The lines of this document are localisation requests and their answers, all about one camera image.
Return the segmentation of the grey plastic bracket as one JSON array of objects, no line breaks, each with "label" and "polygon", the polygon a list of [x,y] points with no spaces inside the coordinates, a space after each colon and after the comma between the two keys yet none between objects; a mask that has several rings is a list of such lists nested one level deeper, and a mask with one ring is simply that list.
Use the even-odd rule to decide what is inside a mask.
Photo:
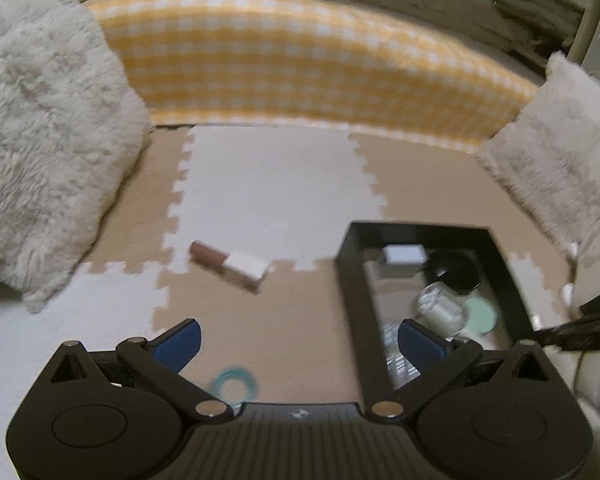
[{"label": "grey plastic bracket", "polygon": [[464,301],[448,286],[435,282],[425,287],[417,298],[418,315],[442,337],[453,337],[464,330]]}]

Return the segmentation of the mint green round compact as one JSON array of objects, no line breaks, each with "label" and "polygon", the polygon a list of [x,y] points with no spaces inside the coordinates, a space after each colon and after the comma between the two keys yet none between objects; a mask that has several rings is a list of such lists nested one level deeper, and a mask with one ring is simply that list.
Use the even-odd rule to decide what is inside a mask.
[{"label": "mint green round compact", "polygon": [[469,297],[464,303],[468,330],[477,334],[487,334],[498,324],[498,312],[490,301],[482,297]]}]

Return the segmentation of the teal tape roll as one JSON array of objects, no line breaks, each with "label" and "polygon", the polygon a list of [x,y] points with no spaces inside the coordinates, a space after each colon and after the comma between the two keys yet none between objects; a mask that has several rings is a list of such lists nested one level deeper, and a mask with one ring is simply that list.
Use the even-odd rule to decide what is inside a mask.
[{"label": "teal tape roll", "polygon": [[259,388],[256,378],[240,366],[227,367],[212,379],[208,391],[238,410],[245,403],[257,399]]}]

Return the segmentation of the black shallow storage box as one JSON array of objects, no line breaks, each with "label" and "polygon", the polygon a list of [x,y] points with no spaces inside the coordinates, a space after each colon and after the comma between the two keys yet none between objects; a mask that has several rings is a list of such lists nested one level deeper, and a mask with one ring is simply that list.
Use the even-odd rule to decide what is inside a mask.
[{"label": "black shallow storage box", "polygon": [[399,401],[455,339],[504,350],[533,333],[487,229],[355,221],[335,266],[365,411]]}]

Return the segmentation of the black oval case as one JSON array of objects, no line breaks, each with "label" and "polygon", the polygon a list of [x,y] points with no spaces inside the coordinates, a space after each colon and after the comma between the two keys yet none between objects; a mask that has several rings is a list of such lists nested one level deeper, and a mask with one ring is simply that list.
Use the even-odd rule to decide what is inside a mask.
[{"label": "black oval case", "polygon": [[443,283],[459,295],[468,295],[481,283],[475,263],[457,250],[435,250],[429,255],[422,272],[428,284]]}]

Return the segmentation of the white square charger box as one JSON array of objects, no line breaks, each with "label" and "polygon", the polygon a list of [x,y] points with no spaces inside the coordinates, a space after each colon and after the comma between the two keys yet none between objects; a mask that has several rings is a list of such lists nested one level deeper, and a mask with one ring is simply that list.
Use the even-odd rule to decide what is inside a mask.
[{"label": "white square charger box", "polygon": [[387,245],[382,248],[382,255],[388,266],[422,266],[427,261],[427,253],[422,245]]}]

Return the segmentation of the brown lipstick with white cap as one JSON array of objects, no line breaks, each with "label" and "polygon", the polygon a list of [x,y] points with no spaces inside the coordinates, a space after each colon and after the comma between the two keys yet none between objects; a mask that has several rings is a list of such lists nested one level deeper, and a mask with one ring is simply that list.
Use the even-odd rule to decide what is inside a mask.
[{"label": "brown lipstick with white cap", "polygon": [[193,262],[219,274],[225,281],[250,292],[258,292],[268,276],[271,263],[244,252],[220,252],[219,249],[194,240],[189,246]]}]

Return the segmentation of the clear plastic blister case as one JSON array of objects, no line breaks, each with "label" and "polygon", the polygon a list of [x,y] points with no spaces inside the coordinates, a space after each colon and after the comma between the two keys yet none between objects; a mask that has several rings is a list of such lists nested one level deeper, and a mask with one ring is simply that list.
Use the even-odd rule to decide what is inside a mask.
[{"label": "clear plastic blister case", "polygon": [[407,359],[399,349],[398,333],[400,324],[397,322],[385,323],[381,329],[381,338],[384,343],[386,364],[393,388],[400,389],[420,376],[419,370]]}]

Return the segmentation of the fluffy cream cushion right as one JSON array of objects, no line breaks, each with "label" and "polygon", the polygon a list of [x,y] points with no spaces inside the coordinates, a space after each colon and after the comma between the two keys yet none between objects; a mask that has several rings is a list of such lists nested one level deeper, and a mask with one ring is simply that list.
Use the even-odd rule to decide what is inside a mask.
[{"label": "fluffy cream cushion right", "polygon": [[560,52],[478,161],[566,257],[600,218],[600,82]]}]

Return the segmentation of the fluffy cream cushion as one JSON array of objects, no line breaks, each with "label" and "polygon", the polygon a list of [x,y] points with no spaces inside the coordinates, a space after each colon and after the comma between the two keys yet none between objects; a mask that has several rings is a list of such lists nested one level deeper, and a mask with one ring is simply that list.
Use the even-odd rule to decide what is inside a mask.
[{"label": "fluffy cream cushion", "polygon": [[560,52],[478,161],[566,257],[600,218],[600,82]]},{"label": "fluffy cream cushion", "polygon": [[80,0],[0,0],[0,282],[28,311],[68,284],[150,132]]}]

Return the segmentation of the fluffy cream cushion left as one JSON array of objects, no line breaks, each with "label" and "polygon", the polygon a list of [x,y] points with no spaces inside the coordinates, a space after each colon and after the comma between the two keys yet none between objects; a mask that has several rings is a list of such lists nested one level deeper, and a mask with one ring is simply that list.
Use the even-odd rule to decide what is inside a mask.
[{"label": "fluffy cream cushion left", "polygon": [[28,311],[68,284],[150,132],[80,0],[0,0],[0,282]]}]

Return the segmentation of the yellow gingham sofa base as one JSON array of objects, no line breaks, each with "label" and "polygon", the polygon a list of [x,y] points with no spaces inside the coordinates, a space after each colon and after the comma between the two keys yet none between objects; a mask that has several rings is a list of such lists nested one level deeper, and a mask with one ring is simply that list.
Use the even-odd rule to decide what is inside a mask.
[{"label": "yellow gingham sofa base", "polygon": [[426,26],[332,0],[88,0],[152,120],[340,129],[471,153],[536,85]]}]

